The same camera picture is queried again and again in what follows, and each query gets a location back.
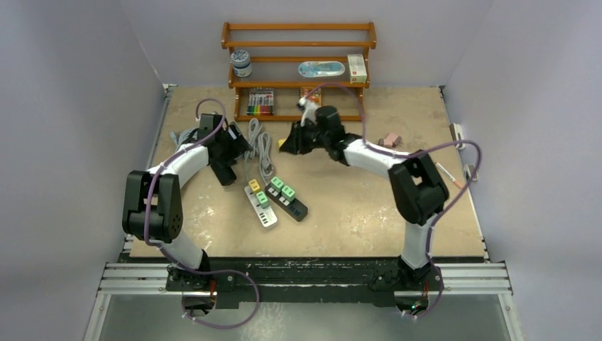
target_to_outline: white wall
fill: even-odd
[[[162,87],[119,0],[0,3],[0,340],[81,340]]]
[[[493,0],[121,2],[164,83],[227,84],[229,56],[220,45],[225,21],[374,21],[378,45],[370,54],[372,83],[431,86],[447,83]]]
[[[602,334],[600,18],[600,1],[495,1],[446,88],[485,153],[475,205],[528,340]]]

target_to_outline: black power strip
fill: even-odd
[[[266,195],[286,211],[294,220],[300,222],[307,216],[309,210],[307,209],[307,206],[303,205],[303,202],[297,198],[289,202],[272,187],[272,184],[266,186]]]

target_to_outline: wooden tabletop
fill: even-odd
[[[194,128],[195,106],[199,100],[221,100],[234,117],[234,91],[225,87],[177,87],[158,141],[153,165],[174,152],[171,131]],[[298,114],[297,90],[276,90],[275,113]],[[357,113],[354,99],[340,90],[325,90],[325,105],[341,114]],[[437,88],[378,88],[364,92],[368,117],[367,137],[376,142],[389,132],[402,136],[400,151],[416,151],[450,141],[449,122]],[[219,111],[212,103],[201,112]],[[239,124],[246,135],[248,124]],[[345,123],[347,131],[360,134],[360,123]],[[296,222],[277,205],[278,226],[261,226],[243,192],[246,180],[242,164],[234,171],[238,180],[222,187],[211,168],[203,168],[182,189],[184,230],[210,256],[397,256],[404,240],[404,221],[395,207],[390,183],[359,168],[332,161],[326,151],[303,156],[278,153],[278,139],[290,131],[290,123],[266,122],[272,136],[272,159],[276,175],[293,187],[309,208],[302,222]],[[461,162],[453,148],[432,153],[457,179],[462,179]],[[251,176],[259,180],[257,162],[249,163]],[[450,199],[458,189],[443,177]],[[432,253],[435,256],[483,256],[483,244],[469,193],[436,226]],[[157,249],[136,240],[132,257],[160,256]]]

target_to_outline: power strip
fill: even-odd
[[[300,222],[307,216],[307,206],[301,202],[301,200],[295,198],[292,202],[286,200],[277,190],[275,190],[272,184],[266,186],[266,195],[286,211],[294,220]]]
[[[253,191],[251,190],[251,186],[245,187],[245,194],[246,194],[246,197],[248,198],[248,201],[250,201],[251,205],[253,205],[253,208],[255,209],[255,213],[257,213],[257,217],[261,221],[261,224],[263,225],[263,227],[265,227],[267,229],[267,228],[272,228],[272,227],[276,226],[276,224],[278,223],[278,218],[276,217],[276,214],[272,210],[272,207],[268,206],[268,208],[261,208],[261,205],[259,204],[259,200],[257,200],[255,193],[253,193]]]

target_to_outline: green plug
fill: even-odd
[[[259,200],[259,205],[261,206],[261,208],[270,207],[270,202],[268,201],[268,197],[262,190],[257,192],[257,194],[255,194],[255,196],[257,197],[257,200]]]
[[[288,201],[293,201],[295,199],[295,191],[288,186],[283,187],[282,195]]]
[[[282,188],[284,187],[284,183],[282,182],[281,179],[279,179],[278,177],[273,177],[272,180],[270,181],[270,183],[272,184],[272,188],[280,193],[282,192]]]

